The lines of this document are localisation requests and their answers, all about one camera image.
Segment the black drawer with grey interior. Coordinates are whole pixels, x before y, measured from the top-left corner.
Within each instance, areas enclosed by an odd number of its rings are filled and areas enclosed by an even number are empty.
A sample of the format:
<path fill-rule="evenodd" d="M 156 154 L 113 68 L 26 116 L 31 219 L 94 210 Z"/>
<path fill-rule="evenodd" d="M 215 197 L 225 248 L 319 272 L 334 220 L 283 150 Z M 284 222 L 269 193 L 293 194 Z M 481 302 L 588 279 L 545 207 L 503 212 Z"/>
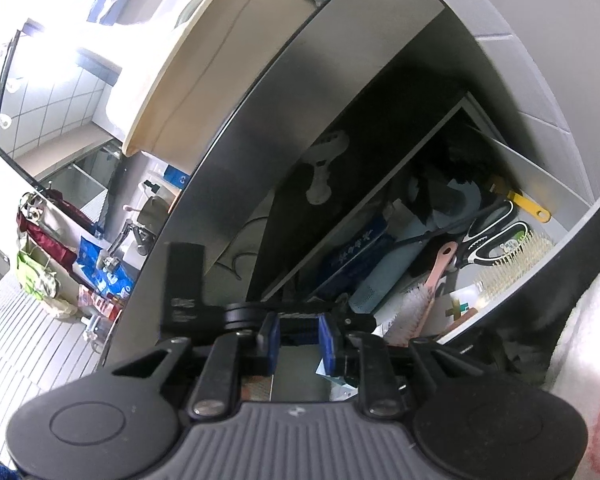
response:
<path fill-rule="evenodd" d="M 368 87 L 321 136 L 336 131 L 348 136 L 349 146 L 329 165 L 329 200 L 309 204 L 313 168 L 300 158 L 274 188 L 266 211 L 246 224 L 246 244 L 230 256 L 230 265 L 246 281 L 248 297 L 340 301 L 350 308 L 358 285 L 417 221 L 430 232 L 426 245 L 372 312 L 388 322 L 407 291 L 432 269 L 439 249 L 460 244 L 475 218 L 507 200 L 490 191 L 491 178 L 499 176 L 552 214 L 541 223 L 514 204 L 530 233 L 544 234 L 554 247 L 506 292 L 458 321 L 444 311 L 452 299 L 476 307 L 478 274 L 488 266 L 454 270 L 453 258 L 422 332 L 459 346 L 496 338 L 509 352 L 552 351 L 582 292 L 600 272 L 600 198 L 588 203 L 565 179 L 508 146 L 481 106 L 454 84 Z M 324 255 L 347 243 L 375 214 L 388 220 L 394 241 L 350 292 L 330 301 L 306 299 L 306 279 Z"/>

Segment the light blue hair tool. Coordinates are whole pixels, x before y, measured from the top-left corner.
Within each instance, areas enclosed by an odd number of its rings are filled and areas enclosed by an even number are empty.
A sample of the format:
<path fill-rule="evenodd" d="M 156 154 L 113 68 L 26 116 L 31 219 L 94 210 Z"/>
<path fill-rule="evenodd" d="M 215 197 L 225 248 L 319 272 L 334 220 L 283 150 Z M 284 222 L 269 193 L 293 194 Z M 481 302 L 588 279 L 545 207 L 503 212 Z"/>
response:
<path fill-rule="evenodd" d="M 350 308 L 355 313 L 372 313 L 420 254 L 426 245 L 424 236 L 429 234 L 427 227 L 417 221 L 407 226 L 355 289 L 349 298 Z"/>

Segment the red snack package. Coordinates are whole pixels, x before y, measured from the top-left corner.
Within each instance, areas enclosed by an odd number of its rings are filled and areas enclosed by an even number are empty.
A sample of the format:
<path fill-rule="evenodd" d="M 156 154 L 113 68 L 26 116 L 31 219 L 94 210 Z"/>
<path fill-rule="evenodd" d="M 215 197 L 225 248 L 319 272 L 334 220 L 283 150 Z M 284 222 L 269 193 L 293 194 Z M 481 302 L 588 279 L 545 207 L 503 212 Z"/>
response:
<path fill-rule="evenodd" d="M 99 314 L 114 322 L 122 311 L 122 304 L 117 300 L 102 298 L 94 290 L 85 285 L 78 289 L 78 308 L 88 314 Z"/>

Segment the blue printed plastic bag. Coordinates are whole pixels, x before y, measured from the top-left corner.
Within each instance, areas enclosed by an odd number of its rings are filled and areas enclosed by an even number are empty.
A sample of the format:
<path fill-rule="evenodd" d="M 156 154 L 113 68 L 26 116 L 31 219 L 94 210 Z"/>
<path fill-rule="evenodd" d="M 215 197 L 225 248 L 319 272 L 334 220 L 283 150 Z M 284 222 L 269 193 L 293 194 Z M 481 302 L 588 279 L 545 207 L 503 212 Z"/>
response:
<path fill-rule="evenodd" d="M 105 265 L 98 265 L 100 247 L 82 237 L 76 264 L 81 268 L 87 281 L 102 296 L 116 296 L 125 301 L 131 296 L 135 282 L 119 264 L 114 270 L 107 270 Z"/>

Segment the dark blue long box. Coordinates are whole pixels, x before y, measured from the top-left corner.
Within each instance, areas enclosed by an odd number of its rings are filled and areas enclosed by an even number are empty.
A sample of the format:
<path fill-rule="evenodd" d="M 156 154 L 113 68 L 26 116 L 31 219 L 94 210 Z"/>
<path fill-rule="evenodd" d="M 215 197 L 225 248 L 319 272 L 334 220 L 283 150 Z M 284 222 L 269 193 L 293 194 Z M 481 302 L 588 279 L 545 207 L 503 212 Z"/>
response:
<path fill-rule="evenodd" d="M 335 300 L 354 289 L 377 260 L 378 252 L 394 241 L 387 233 L 388 226 L 382 214 L 375 214 L 347 243 L 324 255 L 311 277 L 306 279 L 306 299 Z"/>

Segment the white card green cross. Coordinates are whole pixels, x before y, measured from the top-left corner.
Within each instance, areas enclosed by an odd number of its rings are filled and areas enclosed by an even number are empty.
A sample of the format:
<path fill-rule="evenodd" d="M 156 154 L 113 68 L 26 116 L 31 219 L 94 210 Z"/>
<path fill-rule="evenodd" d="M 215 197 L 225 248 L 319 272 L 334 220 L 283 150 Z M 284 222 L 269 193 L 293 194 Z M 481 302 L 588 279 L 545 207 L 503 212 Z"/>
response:
<path fill-rule="evenodd" d="M 462 318 L 470 318 L 478 313 L 478 309 L 471 307 L 468 302 L 460 302 L 460 300 L 452 299 L 451 307 L 444 311 L 447 318 L 452 318 L 453 321 L 461 320 Z"/>

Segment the black vanity counter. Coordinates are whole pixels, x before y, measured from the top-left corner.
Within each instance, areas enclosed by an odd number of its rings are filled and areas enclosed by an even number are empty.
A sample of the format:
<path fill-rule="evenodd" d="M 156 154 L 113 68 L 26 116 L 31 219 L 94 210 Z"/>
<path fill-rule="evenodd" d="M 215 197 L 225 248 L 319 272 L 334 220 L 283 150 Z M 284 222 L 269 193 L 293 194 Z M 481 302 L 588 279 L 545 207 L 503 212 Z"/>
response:
<path fill-rule="evenodd" d="M 159 337 L 166 248 L 214 259 L 315 139 L 442 9 L 440 0 L 329 0 L 299 27 L 204 146 L 114 323 L 99 363 Z"/>

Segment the blue tissue box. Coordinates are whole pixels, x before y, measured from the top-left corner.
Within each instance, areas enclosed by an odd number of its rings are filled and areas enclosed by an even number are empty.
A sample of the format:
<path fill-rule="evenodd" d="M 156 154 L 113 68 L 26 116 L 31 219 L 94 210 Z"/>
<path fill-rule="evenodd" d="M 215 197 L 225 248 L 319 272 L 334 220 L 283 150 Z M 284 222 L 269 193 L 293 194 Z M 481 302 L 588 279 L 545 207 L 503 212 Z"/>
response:
<path fill-rule="evenodd" d="M 178 168 L 168 165 L 164 170 L 163 179 L 166 180 L 166 182 L 169 182 L 172 185 L 174 185 L 176 188 L 184 190 L 190 179 L 190 175 L 186 174 L 186 172 L 184 171 L 179 170 Z"/>

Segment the black white scissors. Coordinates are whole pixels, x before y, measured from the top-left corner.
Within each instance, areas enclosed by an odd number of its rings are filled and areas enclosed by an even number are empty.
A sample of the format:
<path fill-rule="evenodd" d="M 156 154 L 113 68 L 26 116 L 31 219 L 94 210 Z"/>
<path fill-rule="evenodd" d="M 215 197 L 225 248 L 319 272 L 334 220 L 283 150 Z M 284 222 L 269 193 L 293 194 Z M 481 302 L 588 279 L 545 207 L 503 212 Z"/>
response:
<path fill-rule="evenodd" d="M 516 207 L 504 200 L 488 214 L 475 218 L 458 245 L 452 268 L 495 266 L 519 248 L 530 233 L 524 220 L 518 220 Z"/>

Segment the dark red hanging cloth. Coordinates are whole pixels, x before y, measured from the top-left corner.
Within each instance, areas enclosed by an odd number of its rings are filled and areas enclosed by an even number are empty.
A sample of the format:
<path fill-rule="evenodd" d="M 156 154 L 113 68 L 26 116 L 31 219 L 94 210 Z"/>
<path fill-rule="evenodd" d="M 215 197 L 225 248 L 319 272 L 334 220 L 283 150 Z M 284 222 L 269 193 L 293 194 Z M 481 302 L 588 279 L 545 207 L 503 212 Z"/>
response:
<path fill-rule="evenodd" d="M 59 190 L 25 192 L 16 215 L 17 229 L 62 268 L 71 271 L 78 258 L 80 239 L 99 238 L 102 229 Z"/>

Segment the white plastic hook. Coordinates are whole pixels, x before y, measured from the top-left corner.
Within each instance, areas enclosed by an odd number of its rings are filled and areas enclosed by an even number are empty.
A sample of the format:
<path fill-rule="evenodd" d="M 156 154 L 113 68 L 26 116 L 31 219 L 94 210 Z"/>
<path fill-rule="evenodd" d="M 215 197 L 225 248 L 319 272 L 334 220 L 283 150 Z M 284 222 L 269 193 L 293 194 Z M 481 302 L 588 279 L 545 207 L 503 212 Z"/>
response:
<path fill-rule="evenodd" d="M 328 185 L 329 165 L 349 146 L 349 138 L 343 131 L 326 133 L 302 155 L 301 161 L 313 168 L 312 182 L 306 190 L 306 199 L 312 206 L 320 206 L 332 196 Z"/>

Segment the cream bristle hairbrush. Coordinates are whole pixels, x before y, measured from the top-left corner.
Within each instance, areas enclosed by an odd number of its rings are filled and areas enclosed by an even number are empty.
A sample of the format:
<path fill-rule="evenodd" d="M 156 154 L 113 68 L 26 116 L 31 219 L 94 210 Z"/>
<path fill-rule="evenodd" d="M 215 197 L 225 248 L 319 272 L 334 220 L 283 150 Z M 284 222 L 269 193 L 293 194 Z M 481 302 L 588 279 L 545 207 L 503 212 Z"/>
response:
<path fill-rule="evenodd" d="M 528 234 L 519 246 L 500 262 L 478 274 L 476 283 L 478 299 L 476 308 L 484 308 L 493 299 L 506 292 L 523 278 L 554 247 L 554 242 L 544 234 Z"/>

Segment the pink handled white brush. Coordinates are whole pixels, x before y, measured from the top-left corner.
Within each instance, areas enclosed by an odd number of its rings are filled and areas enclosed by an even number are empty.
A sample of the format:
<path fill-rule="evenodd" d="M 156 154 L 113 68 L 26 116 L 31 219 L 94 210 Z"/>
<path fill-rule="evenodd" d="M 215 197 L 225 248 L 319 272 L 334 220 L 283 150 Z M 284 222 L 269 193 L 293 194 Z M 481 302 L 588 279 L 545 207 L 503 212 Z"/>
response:
<path fill-rule="evenodd" d="M 413 338 L 419 336 L 434 301 L 438 281 L 453 260 L 457 248 L 457 242 L 444 244 L 437 253 L 426 281 L 405 294 L 401 309 L 396 312 L 384 335 L 389 346 L 405 348 Z"/>

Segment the yellow handled tool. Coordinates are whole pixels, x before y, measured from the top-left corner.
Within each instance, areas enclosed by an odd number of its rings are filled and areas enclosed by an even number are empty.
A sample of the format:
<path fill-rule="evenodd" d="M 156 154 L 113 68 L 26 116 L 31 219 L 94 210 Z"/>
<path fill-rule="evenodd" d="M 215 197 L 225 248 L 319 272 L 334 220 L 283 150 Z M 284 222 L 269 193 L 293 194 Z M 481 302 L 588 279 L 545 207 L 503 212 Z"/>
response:
<path fill-rule="evenodd" d="M 546 208 L 516 191 L 503 177 L 494 176 L 491 178 L 490 191 L 504 196 L 527 214 L 530 214 L 536 221 L 547 223 L 552 218 L 552 214 Z"/>

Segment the wall mirror black frame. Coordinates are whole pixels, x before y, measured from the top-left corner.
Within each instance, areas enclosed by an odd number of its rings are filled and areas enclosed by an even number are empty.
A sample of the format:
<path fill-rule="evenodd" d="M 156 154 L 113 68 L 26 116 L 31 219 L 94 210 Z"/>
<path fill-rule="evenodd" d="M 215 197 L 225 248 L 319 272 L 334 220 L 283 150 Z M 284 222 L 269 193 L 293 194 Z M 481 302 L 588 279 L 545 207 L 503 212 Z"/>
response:
<path fill-rule="evenodd" d="M 0 156 L 36 192 L 101 237 L 120 142 L 95 115 L 118 73 L 27 21 L 0 73 Z"/>

